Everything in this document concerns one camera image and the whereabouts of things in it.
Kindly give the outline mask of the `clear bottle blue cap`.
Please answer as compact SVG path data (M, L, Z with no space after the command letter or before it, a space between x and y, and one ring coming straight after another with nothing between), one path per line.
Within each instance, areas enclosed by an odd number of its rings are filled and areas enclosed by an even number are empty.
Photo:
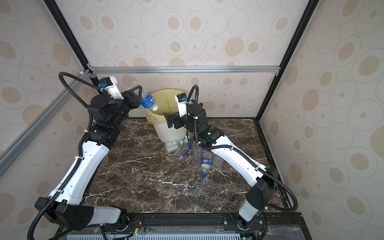
M183 158L185 158L190 150L191 150L191 147L192 147L192 143L188 142L187 144L185 145L182 145L179 149L176 150L176 152L173 154L173 158L176 160L176 161L181 161Z

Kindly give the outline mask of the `clear bottle purple label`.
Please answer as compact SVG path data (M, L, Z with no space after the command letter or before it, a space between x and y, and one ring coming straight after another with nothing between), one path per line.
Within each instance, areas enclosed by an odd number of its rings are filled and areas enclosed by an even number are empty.
M203 156L204 156L205 150L202 149L199 145L196 145L194 154L193 154L193 162L195 164L201 164L203 161Z

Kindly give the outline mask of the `horizontal aluminium rail back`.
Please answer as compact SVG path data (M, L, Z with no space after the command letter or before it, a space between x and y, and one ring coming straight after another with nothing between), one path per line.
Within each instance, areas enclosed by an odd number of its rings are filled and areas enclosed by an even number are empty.
M91 67L95 74L278 73L279 66Z

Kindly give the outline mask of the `black frame post left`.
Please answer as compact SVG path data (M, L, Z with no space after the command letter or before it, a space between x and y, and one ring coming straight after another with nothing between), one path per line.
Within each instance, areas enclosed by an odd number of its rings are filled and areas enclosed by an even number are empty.
M76 37L74 36L72 30L70 29L67 21L65 20L61 10L59 9L58 4L55 1L44 1L44 3L47 5L50 13L53 15L54 20L58 24L58 26L59 26L60 30L62 31L62 33L64 34L66 40L69 42L70 47L72 48L72 50L75 53L78 60L80 61L82 67L84 67L85 70L90 70L90 68L88 66L89 61L88 61L87 57L85 56L79 42L77 41ZM71 93L71 95L73 95L73 97L75 99L77 99L78 102L80 102L83 105L83 107L85 107L85 108L88 108L88 105L66 83L66 81L64 80L64 76L67 76L67 77L69 77L75 81L78 81L84 85L87 85L91 88L94 88L102 94L107 94L107 93L101 91L101 88L99 87L100 80L98 80L97 77L92 76L91 77L92 83L90 84L90 83L85 82L85 81L81 80L79 77L76 77L72 74L64 73L64 72L59 73L59 79L60 79L61 83L64 85L64 87L66 88L66 90L69 91Z

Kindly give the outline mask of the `black frame post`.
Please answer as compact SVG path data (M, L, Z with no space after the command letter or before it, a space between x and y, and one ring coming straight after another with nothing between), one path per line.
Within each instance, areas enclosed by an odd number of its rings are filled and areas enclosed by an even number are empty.
M76 37L74 36L72 30L70 29L67 21L65 20L61 10L59 9L58 4L55 1L44 1L44 3L47 5L50 13L53 15L54 20L58 24L58 26L59 26L60 30L62 31L62 33L64 34L66 40L69 42L70 47L72 48L72 50L75 53L78 60L80 61L82 67L84 67L85 70L90 70L90 68L88 66L89 61L88 61L87 57L85 56L79 42L77 41ZM94 88L102 94L107 94L107 93L101 91L101 88L99 87L100 80L98 80L97 77L92 76L91 77L92 83L90 84L90 83L85 82L85 81L81 80L79 77L76 77L72 74L64 73L64 72L59 73L59 79L60 79L61 83L64 85L64 87L66 88L66 90L69 91L71 93L71 95L73 95L73 97L75 99L77 99L78 102L80 102L83 105L83 107L85 107L85 108L88 108L88 105L66 83L66 81L64 80L64 76L67 76L67 77L69 77L75 81L78 81L84 85L87 85L91 88Z
M279 85L279 82L281 80L281 78L283 77L291 59L292 59L292 56L302 38L302 36L304 35L304 32L314 14L314 12L316 11L316 8L319 4L319 0L310 0L308 1L308 4L304 10L304 13L302 15L302 17L300 18L300 21L297 25L297 28L293 34L293 37L288 45L288 48L283 56L283 59L282 59L282 62L280 64L280 70L279 72L277 73L277 75L274 77L269 89L268 89L268 92L262 102L262 105L261 105L261 108L255 118L255 123L259 123L262 116L264 115L274 93L275 93L275 90L277 89L278 85Z

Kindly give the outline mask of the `white plastic waste bin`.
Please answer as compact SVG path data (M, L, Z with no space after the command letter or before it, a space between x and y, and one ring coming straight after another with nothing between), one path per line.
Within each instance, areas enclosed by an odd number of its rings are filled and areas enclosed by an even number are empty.
M163 143L182 140L187 134L187 129L185 127L179 129L175 129L175 127L168 128L167 122L154 125L154 128L159 139Z

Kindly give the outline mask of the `aluminium rail left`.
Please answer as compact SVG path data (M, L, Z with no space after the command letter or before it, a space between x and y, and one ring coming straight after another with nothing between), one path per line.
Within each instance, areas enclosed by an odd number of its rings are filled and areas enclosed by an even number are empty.
M56 85L62 89L40 92L41 102L26 101L17 112L21 120L1 130L1 174L3 175L30 144L38 146L49 154L52 148L60 153L60 144L65 138L78 140L80 131L86 127L89 117L86 109L63 87L60 80Z

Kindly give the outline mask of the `black frame post right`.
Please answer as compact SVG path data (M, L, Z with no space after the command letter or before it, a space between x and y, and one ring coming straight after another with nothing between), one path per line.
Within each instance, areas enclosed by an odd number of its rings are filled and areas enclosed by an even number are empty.
M277 89L278 85L279 85L279 82L281 80L281 78L283 77L291 59L292 59L292 56L302 38L302 36L304 35L304 32L314 14L314 12L316 11L316 8L319 4L319 0L310 0L308 1L308 4L304 10L304 13L302 15L302 17L300 18L300 21L297 25L297 28L293 34L293 37L288 45L288 48L283 56L283 59L282 59L282 62L280 64L280 70L279 72L277 73L277 75L274 77L269 89L268 89L268 92L262 102L262 105L261 105L261 108L255 118L255 123L259 123L262 116L264 115L274 93L275 93L275 90Z

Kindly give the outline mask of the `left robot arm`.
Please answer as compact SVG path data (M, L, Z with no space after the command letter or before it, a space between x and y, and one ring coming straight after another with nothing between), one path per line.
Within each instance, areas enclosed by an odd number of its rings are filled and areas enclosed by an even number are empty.
M122 231L128 227L127 212L117 207L96 207L83 205L82 201L92 180L107 153L112 149L120 134L119 126L128 117L129 112L142 103L143 88L133 84L121 93L114 77L101 80L94 89L101 91L88 105L67 84L65 77L82 84L90 83L66 72L59 73L59 80L88 111L89 124L78 144L78 155L58 186L48 197L40 197L35 208L39 213L32 221L27 233L29 240L34 239L35 229L42 217L51 223L67 228L63 234L87 227L112 225Z

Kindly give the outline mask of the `clear bottle pale green cap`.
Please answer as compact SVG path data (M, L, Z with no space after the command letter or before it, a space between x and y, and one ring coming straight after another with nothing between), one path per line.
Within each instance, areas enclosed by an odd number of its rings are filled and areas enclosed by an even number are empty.
M212 161L212 168L216 171L220 171L223 166L224 159L221 158L218 155L214 155L213 161Z

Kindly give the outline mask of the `yellow bin liner bag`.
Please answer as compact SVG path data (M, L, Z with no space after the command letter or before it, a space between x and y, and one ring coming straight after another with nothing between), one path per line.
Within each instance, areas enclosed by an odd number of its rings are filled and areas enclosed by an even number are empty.
M185 93L176 89L163 89L152 93L155 99L155 104L158 106L156 111L147 109L147 120L152 125L159 125L166 122L164 113L173 114L178 112L178 106L175 101L175 96Z

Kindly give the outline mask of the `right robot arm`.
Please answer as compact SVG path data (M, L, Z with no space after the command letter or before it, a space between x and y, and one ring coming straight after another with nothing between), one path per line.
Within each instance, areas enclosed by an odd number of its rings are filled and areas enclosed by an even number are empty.
M198 102L199 87L193 85L189 94L181 93L175 96L178 105L176 113L165 113L169 128L186 128L193 133L197 145L221 157L233 167L251 186L246 194L246 199L239 209L235 222L242 230L246 230L255 216L264 212L265 207L293 213L298 209L298 200L294 193L279 180L276 168L269 167L253 160L231 142L229 137L217 127L208 124L206 111L203 104ZM280 208L270 204L270 199L277 191L278 186L284 189L291 199L293 206Z

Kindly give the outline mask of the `Pocari bottle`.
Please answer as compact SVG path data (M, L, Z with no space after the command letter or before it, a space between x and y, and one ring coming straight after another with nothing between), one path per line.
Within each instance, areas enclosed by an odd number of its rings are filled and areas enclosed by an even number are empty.
M129 90L133 87L136 87L137 85L139 84L136 81L131 82ZM142 89L143 91L141 105L146 109L151 109L154 112L157 111L159 107L155 103L155 98L148 91L146 91L144 87L142 87Z

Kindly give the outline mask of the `Pepsi bottle blue cap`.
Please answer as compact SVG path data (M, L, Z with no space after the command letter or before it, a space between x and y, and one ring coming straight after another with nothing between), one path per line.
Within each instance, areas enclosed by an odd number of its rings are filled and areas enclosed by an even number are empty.
M209 171L211 170L211 161L212 155L207 152L203 154L202 164L201 164L201 177L206 178Z

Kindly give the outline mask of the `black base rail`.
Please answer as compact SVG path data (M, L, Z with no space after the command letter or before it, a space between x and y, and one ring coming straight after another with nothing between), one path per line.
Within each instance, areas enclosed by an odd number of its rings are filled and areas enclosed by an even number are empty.
M235 215L128 214L128 226L112 225L72 231L63 240L310 240L302 214L266 213L241 229Z

